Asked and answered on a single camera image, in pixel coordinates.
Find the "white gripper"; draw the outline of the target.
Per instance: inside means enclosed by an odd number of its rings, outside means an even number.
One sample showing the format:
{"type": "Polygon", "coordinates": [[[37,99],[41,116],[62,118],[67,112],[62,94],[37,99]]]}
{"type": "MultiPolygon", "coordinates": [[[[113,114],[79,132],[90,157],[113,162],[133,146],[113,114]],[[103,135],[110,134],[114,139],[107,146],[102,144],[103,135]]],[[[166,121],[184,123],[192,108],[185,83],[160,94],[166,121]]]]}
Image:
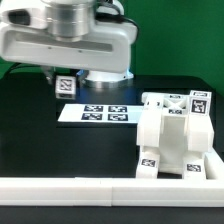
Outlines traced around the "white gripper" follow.
{"type": "Polygon", "coordinates": [[[98,23],[77,42],[63,42],[44,30],[0,24],[0,56],[11,62],[41,66],[49,84],[54,68],[84,69],[76,73],[80,87],[87,70],[122,73],[129,69],[136,29],[130,24],[98,23]]]}

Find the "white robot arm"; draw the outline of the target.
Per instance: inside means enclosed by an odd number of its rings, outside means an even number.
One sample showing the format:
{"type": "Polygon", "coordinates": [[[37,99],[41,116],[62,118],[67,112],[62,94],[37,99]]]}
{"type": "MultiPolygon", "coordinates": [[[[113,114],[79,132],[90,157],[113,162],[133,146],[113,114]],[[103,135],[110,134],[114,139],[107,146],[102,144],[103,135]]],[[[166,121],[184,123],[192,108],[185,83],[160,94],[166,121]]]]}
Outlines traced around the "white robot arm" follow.
{"type": "Polygon", "coordinates": [[[133,78],[131,45],[139,28],[118,0],[1,0],[0,57],[85,70],[86,82],[133,78]]]}

